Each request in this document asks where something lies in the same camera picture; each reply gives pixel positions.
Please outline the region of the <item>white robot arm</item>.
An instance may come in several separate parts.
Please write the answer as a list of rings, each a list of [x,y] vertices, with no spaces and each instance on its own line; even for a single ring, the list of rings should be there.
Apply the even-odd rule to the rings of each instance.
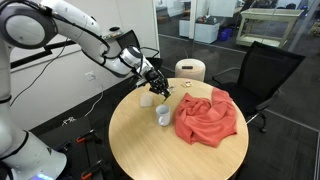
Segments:
[[[18,128],[10,113],[13,48],[39,49],[46,53],[56,35],[77,44],[92,61],[118,77],[134,73],[138,84],[169,97],[168,81],[140,52],[129,45],[114,57],[103,39],[97,21],[65,0],[3,0],[0,4],[0,158],[8,168],[6,180],[55,180],[67,157],[42,142],[33,133]]]

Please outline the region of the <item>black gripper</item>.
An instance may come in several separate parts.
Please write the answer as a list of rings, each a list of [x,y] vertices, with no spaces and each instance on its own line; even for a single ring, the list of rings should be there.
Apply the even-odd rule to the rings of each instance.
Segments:
[[[159,70],[150,70],[145,74],[145,79],[150,84],[149,90],[156,94],[161,94],[165,98],[170,97],[171,92],[168,91],[168,81]]]

